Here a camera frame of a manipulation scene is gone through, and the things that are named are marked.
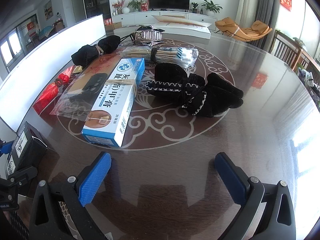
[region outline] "window frame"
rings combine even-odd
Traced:
[[[10,31],[6,36],[4,36],[4,38],[2,38],[1,42],[0,42],[0,46],[2,46],[2,44],[4,44],[6,41],[9,45],[9,50],[11,52],[11,56],[12,56],[12,59],[9,61],[9,63],[7,64],[4,60],[4,57],[2,55],[2,51],[0,50],[0,55],[1,55],[1,58],[2,58],[2,61],[4,63],[4,66],[8,72],[8,74],[10,73],[10,70],[9,70],[9,67],[10,65],[18,58],[21,56],[21,54],[23,54],[23,49],[22,49],[22,44],[21,44],[21,41],[20,39],[18,38],[19,40],[19,43],[20,43],[20,47],[21,47],[21,50],[15,55],[14,52],[13,52],[13,49],[11,47],[11,44],[10,44],[10,41],[9,41],[9,37],[13,34],[13,33],[16,33],[18,35],[18,30],[17,30],[17,27],[15,27],[12,31]]]

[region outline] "round dining table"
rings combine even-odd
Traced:
[[[107,35],[131,32],[129,27]],[[48,144],[35,184],[77,176],[105,151],[111,155],[111,168],[86,205],[103,234],[111,233],[114,240],[213,240],[240,208],[213,165],[217,153],[225,152],[248,176],[270,184],[286,181],[296,238],[304,239],[320,216],[320,113],[298,76],[273,55],[220,34],[212,33],[208,40],[164,33],[163,41],[164,47],[198,49],[198,59],[187,73],[204,78],[217,73],[244,92],[243,105],[213,118],[188,114],[146,92],[145,83],[154,79],[155,69],[146,61],[122,147],[115,148],[87,142],[81,135],[84,122],[76,114],[50,114],[60,91],[40,115],[30,108],[24,118]],[[18,210],[26,224],[33,194],[31,187]],[[63,202],[60,206],[71,233],[81,239],[68,208]],[[245,239],[253,235],[264,206]]]

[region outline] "metal screw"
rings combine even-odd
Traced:
[[[280,184],[281,184],[281,186],[283,186],[283,187],[286,187],[286,186],[287,186],[287,183],[286,183],[284,180],[281,180],[281,181],[280,181]]]
[[[251,180],[251,182],[253,182],[253,183],[258,183],[258,182],[259,182],[258,178],[257,178],[257,177],[254,177],[254,176],[250,177],[250,180]]]
[[[41,180],[40,182],[39,182],[39,186],[40,187],[43,187],[45,185],[45,180]]]
[[[76,181],[76,177],[75,176],[71,176],[71,177],[68,178],[68,182],[69,183],[73,183],[75,181]]]

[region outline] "lounge chair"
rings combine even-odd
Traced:
[[[240,28],[231,18],[227,17],[215,22],[216,27],[223,35],[239,41],[255,41],[263,38],[272,31],[268,25],[261,21],[255,21],[251,28]]]

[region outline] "black box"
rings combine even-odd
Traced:
[[[38,167],[43,155],[47,151],[47,145],[36,128],[25,122],[18,137],[15,139],[12,150],[5,166],[5,174],[8,177],[15,171],[29,165]],[[26,195],[29,184],[19,189],[19,194]]]

